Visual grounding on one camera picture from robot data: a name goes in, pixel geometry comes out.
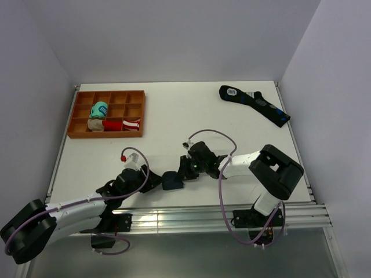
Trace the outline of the navy cartoon sock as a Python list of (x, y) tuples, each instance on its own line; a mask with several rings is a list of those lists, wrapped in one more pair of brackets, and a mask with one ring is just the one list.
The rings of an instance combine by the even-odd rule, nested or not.
[(164, 191), (173, 191), (183, 189), (184, 183), (177, 179), (176, 171), (166, 171), (162, 175), (162, 189)]

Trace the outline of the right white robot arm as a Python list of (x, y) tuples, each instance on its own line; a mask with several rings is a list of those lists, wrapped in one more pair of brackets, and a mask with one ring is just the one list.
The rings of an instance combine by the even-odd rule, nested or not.
[(303, 167), (273, 145), (246, 155), (217, 156), (201, 141), (184, 143), (187, 154), (180, 157), (180, 166), (174, 178), (177, 182), (196, 180), (205, 173), (211, 178), (226, 180), (231, 177), (253, 175), (264, 187), (251, 211), (252, 222), (265, 225), (272, 211), (281, 201), (290, 198), (304, 175)]

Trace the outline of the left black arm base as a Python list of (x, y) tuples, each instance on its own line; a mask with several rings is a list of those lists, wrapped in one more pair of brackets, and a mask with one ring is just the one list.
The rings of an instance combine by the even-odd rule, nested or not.
[[(107, 218), (103, 218), (96, 228), (93, 228), (90, 233), (90, 245), (97, 253), (105, 255), (121, 254), (130, 248), (130, 241), (119, 236), (119, 232), (130, 232), (132, 224), (132, 214), (111, 214)], [(115, 243), (122, 241), (127, 244), (122, 251), (108, 253), (103, 249), (111, 249)]]

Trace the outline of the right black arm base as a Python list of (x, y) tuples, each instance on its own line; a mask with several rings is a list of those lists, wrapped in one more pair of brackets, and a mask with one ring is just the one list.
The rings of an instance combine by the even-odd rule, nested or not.
[(260, 233), (262, 227), (266, 224), (270, 216), (273, 215), (271, 221), (268, 223), (267, 227), (264, 229), (263, 234), (255, 241), (255, 244), (259, 246), (266, 246), (274, 242), (278, 236), (274, 235), (274, 228), (281, 227), (279, 235), (283, 234), (283, 230), (286, 224), (286, 209), (285, 206), (277, 209), (275, 214), (273, 212), (264, 216), (260, 214), (254, 207), (251, 209), (244, 210), (234, 210), (233, 217), (230, 224), (237, 229), (258, 229), (256, 231), (248, 231), (250, 240), (253, 240)]

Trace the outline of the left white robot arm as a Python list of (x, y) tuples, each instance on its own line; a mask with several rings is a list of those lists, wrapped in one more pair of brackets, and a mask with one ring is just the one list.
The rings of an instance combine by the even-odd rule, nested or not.
[(33, 200), (1, 229), (5, 254), (20, 265), (34, 259), (48, 244), (75, 233), (114, 237), (119, 231), (128, 232), (131, 216), (120, 220), (114, 210), (133, 194), (146, 193), (161, 182), (161, 176), (143, 165), (138, 170), (124, 169), (95, 193), (72, 203), (45, 205)]

